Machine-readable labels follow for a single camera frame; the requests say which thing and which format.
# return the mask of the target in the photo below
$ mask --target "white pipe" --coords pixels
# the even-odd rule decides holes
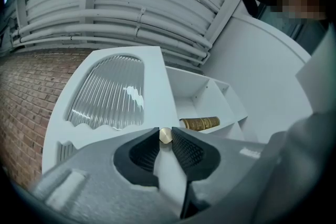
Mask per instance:
[[[123,44],[127,46],[148,46],[143,43],[138,43],[135,41],[130,41],[130,40],[124,40],[124,39],[117,39],[117,38],[106,38],[106,37],[51,37],[51,38],[44,38],[44,39],[38,39],[38,40],[32,40],[32,41],[27,41],[24,43],[19,44],[18,46],[24,46],[24,45],[30,45],[30,44],[37,44],[37,43],[42,43],[42,42],[51,42],[51,41],[65,41],[65,40],[86,40],[86,41],[98,41],[98,42],[108,42],[108,43],[113,43],[113,44]],[[199,63],[200,65],[203,65],[204,63],[202,61],[199,61],[197,59],[194,59],[192,57],[180,54],[178,52],[162,49],[162,54],[169,54],[173,56],[177,56],[189,61],[193,61],[196,63]]]
[[[50,28],[47,30],[42,30],[37,33],[22,37],[16,40],[13,45],[17,46],[20,43],[24,43],[26,41],[31,41],[34,39],[38,39],[41,37],[46,37],[54,34],[64,34],[64,33],[77,33],[77,32],[97,32],[97,33],[108,33],[115,35],[124,35],[124,36],[136,36],[143,39],[150,39],[165,45],[169,45],[171,47],[179,48],[184,51],[190,52],[191,54],[200,56],[202,58],[206,57],[206,52],[196,49],[186,43],[178,41],[173,38],[169,38],[166,36],[158,35],[155,33],[151,33],[146,30],[139,29],[137,35],[135,34],[134,28],[127,28],[124,26],[110,26],[110,25],[94,25],[94,24],[77,24],[64,26],[59,28]]]
[[[43,26],[45,24],[56,22],[58,20],[82,18],[82,17],[124,19],[124,20],[130,20],[133,22],[137,22],[138,17],[139,17],[140,23],[151,25],[157,28],[162,28],[166,31],[170,31],[172,33],[185,37],[193,42],[199,43],[209,49],[212,48],[212,44],[208,40],[206,40],[204,37],[202,37],[201,35],[191,33],[174,24],[165,22],[160,19],[153,18],[147,14],[139,15],[139,13],[134,13],[134,12],[126,12],[126,11],[120,11],[120,10],[108,10],[108,9],[85,9],[85,10],[79,10],[75,12],[68,12],[68,13],[62,13],[62,14],[50,16],[45,19],[34,22],[32,24],[29,24],[19,30],[16,30],[12,34],[12,36],[15,37],[21,33],[31,31],[32,29],[35,29],[39,26]]]

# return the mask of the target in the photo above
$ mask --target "pipe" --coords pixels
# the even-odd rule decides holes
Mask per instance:
[[[106,37],[51,37],[51,38],[44,38],[44,39],[38,39],[38,40],[32,40],[32,41],[27,41],[24,43],[19,44],[19,46],[24,46],[24,45],[30,45],[30,44],[37,44],[37,43],[42,43],[42,42],[51,42],[51,41],[65,41],[65,40],[86,40],[86,41],[99,41],[99,42],[108,42],[108,43],[113,43],[113,44],[123,44],[127,46],[148,46],[143,43],[138,43],[130,40],[124,40],[124,39],[117,39],[117,38],[106,38]],[[200,65],[203,65],[204,63],[202,61],[199,61],[197,59],[194,59],[192,57],[180,54],[178,52],[162,49],[162,54],[169,54],[173,55],[176,57],[183,58],[185,60],[193,61],[196,63],[199,63]]]
[[[22,37],[16,40],[13,43],[13,46],[17,46],[20,43],[24,43],[26,41],[31,41],[34,39],[38,39],[41,37],[46,37],[54,34],[64,34],[64,33],[77,33],[77,32],[97,32],[97,33],[108,33],[108,34],[116,34],[116,35],[124,35],[124,36],[136,36],[143,39],[150,39],[159,43],[163,43],[165,45],[169,45],[171,47],[179,48],[184,51],[190,52],[191,54],[200,56],[202,58],[206,57],[206,52],[201,51],[197,48],[194,48],[186,43],[178,41],[173,38],[169,38],[166,36],[158,35],[146,30],[139,29],[136,33],[134,28],[126,28],[124,26],[110,26],[110,25],[95,25],[95,24],[77,24],[64,26],[59,28],[50,28],[47,30],[42,30],[37,33]]]
[[[120,10],[108,10],[108,9],[85,9],[85,10],[79,10],[75,12],[68,12],[68,13],[62,13],[62,14],[50,16],[45,19],[34,22],[32,24],[29,24],[19,30],[16,30],[12,34],[12,36],[15,37],[24,32],[31,31],[39,26],[43,26],[45,24],[56,22],[58,20],[82,18],[82,17],[113,18],[113,19],[130,20],[132,22],[137,22],[139,20],[139,23],[151,25],[157,28],[162,28],[166,31],[170,31],[184,38],[187,38],[193,42],[199,43],[203,45],[204,47],[207,47],[209,49],[212,48],[212,44],[208,40],[206,40],[204,37],[202,37],[201,35],[197,35],[189,31],[186,31],[185,29],[181,27],[177,27],[176,25],[172,23],[168,23],[163,20],[153,18],[147,14],[141,15],[139,13],[134,13],[134,12],[126,12],[126,11],[120,11]]]

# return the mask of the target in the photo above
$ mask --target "white wall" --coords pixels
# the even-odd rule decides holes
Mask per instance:
[[[205,75],[233,87],[260,142],[312,113],[295,77],[310,56],[274,27],[235,13],[210,53]]]

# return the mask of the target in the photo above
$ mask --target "brick wall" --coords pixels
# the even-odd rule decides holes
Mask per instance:
[[[24,188],[41,175],[49,118],[65,84],[92,49],[54,49],[0,58],[0,158]]]

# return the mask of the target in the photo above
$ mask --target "ribbed glass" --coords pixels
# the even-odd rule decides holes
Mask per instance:
[[[92,68],[69,111],[74,126],[109,125],[121,130],[143,123],[144,64],[135,57],[113,56]]]

